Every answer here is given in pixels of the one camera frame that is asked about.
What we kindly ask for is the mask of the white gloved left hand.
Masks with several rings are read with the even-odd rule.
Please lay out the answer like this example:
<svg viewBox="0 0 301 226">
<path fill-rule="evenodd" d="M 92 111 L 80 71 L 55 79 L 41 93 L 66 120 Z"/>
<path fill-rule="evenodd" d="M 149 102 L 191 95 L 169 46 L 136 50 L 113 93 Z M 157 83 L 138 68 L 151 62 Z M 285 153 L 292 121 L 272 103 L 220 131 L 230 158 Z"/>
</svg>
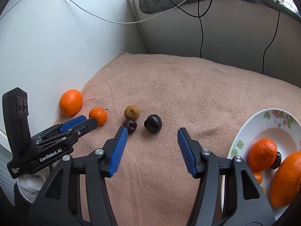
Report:
<svg viewBox="0 0 301 226">
<path fill-rule="evenodd" d="M 50 168 L 46 167 L 35 174 L 24 174 L 16 179 L 20 194 L 29 203 L 33 203 L 50 175 Z"/>
</svg>

